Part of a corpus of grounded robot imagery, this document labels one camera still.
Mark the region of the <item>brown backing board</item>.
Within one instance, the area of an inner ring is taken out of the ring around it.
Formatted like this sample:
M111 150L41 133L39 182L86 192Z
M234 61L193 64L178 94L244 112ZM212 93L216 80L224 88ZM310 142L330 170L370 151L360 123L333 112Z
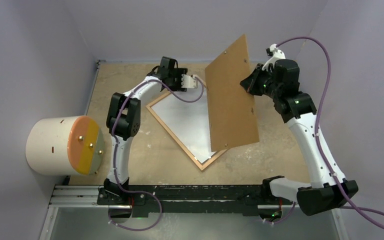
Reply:
M251 74L247 37L241 35L204 70L213 152L259 142L255 98L240 85Z

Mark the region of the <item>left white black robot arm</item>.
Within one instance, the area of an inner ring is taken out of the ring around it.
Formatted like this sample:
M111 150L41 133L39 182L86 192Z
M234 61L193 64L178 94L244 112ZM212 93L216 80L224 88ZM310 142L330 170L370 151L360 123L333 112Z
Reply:
M122 205L129 199L128 162L133 138L141 126L142 105L147 105L164 89L186 92L183 78L187 73L188 69L179 67L176 59L164 56L138 85L111 96L106 117L111 135L111 161L103 187L116 204Z

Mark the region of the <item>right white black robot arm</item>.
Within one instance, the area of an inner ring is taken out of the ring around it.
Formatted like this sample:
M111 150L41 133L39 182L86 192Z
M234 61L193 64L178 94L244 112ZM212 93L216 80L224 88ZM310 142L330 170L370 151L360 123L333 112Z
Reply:
M317 109L307 93L299 90L300 68L291 59L257 64L240 82L247 93L268 96L275 110L295 137L308 169L309 183L289 180L282 175L262 181L260 196L268 204L279 198L299 205L312 216L340 208L359 190L355 180L348 180L338 167L316 124Z

